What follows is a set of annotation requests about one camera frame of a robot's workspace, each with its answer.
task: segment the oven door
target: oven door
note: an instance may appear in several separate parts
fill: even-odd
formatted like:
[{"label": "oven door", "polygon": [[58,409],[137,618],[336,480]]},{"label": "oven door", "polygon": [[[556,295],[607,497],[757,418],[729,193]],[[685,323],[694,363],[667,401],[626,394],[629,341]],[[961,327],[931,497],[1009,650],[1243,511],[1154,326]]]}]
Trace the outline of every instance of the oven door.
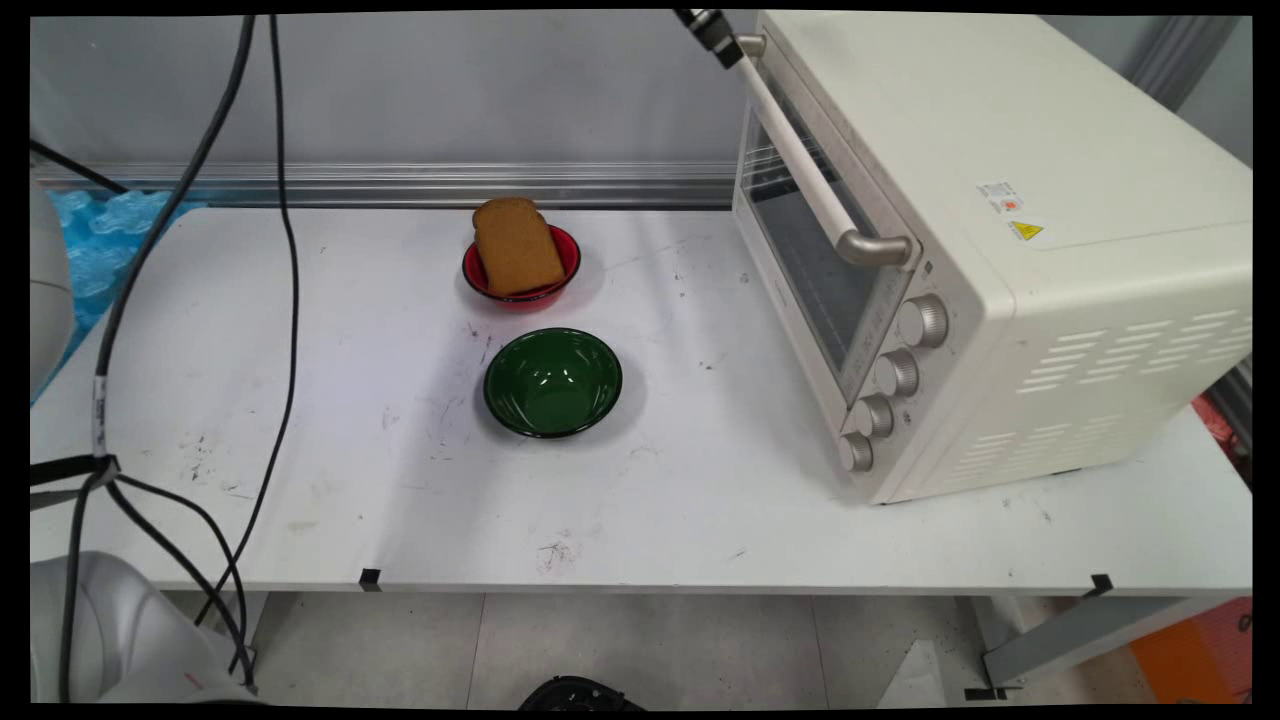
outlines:
[{"label": "oven door", "polygon": [[[776,44],[767,44],[756,70],[858,229],[877,238],[906,237],[918,259],[919,242]],[[837,254],[754,104],[746,111],[733,213],[838,436],[906,292],[911,264],[854,265]]]}]

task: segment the bowl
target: bowl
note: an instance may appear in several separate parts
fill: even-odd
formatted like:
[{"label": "bowl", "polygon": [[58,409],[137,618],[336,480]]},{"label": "bowl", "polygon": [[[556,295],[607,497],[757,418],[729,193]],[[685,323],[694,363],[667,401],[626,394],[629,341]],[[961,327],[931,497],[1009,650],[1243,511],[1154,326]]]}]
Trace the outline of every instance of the bowl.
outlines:
[{"label": "bowl", "polygon": [[564,268],[564,279],[556,284],[539,287],[520,295],[492,293],[489,292],[489,275],[484,272],[484,263],[480,261],[480,251],[476,249],[476,243],[472,242],[462,256],[462,277],[467,279],[471,290],[493,300],[503,310],[515,313],[531,313],[556,302],[564,286],[577,274],[577,268],[582,264],[582,254],[579,251],[573,236],[556,225],[547,227],[552,231],[552,242],[556,243],[556,252],[559,254],[561,266]]},{"label": "bowl", "polygon": [[484,374],[484,401],[508,430],[534,438],[580,433],[622,392],[618,356],[598,337],[543,328],[507,343]]}]

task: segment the blue bubble wrap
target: blue bubble wrap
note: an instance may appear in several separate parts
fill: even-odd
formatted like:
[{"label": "blue bubble wrap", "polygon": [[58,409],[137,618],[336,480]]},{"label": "blue bubble wrap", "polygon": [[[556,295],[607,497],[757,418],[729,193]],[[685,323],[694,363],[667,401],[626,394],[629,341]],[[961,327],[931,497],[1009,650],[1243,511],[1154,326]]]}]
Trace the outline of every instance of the blue bubble wrap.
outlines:
[{"label": "blue bubble wrap", "polygon": [[[63,240],[67,241],[76,307],[76,331],[58,370],[115,301],[133,256],[169,195],[168,191],[148,193],[133,190],[104,202],[84,191],[49,193],[63,225]],[[182,202],[169,224],[196,208],[207,206],[207,202]]]}]

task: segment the floor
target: floor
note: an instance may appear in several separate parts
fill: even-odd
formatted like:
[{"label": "floor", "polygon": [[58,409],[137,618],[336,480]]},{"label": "floor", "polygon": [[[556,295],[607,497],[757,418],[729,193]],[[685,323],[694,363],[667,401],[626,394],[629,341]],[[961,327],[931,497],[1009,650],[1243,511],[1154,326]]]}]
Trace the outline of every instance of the floor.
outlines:
[{"label": "floor", "polygon": [[279,705],[512,710],[584,675],[648,710],[826,710],[876,707],[916,639],[952,707],[1153,702],[1128,648],[966,702],[982,639],[952,597],[271,593],[253,644]]}]

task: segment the oven knob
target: oven knob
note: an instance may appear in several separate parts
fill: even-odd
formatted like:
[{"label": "oven knob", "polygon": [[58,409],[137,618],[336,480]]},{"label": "oven knob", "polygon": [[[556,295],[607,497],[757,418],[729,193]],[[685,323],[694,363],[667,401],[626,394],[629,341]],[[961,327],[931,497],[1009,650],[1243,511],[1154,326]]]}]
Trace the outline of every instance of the oven knob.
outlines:
[{"label": "oven knob", "polygon": [[883,395],[868,395],[854,402],[854,428],[867,437],[893,432],[893,407]]},{"label": "oven knob", "polygon": [[872,365],[876,377],[876,387],[884,395],[901,395],[904,397],[915,395],[920,387],[920,370],[915,365],[915,357],[906,350],[890,350],[876,359]]},{"label": "oven knob", "polygon": [[937,347],[947,338],[947,309],[937,295],[922,295],[897,311],[897,332],[911,347]]},{"label": "oven knob", "polygon": [[861,433],[849,433],[836,441],[840,446],[840,461],[850,473],[865,473],[872,469],[872,443]]}]

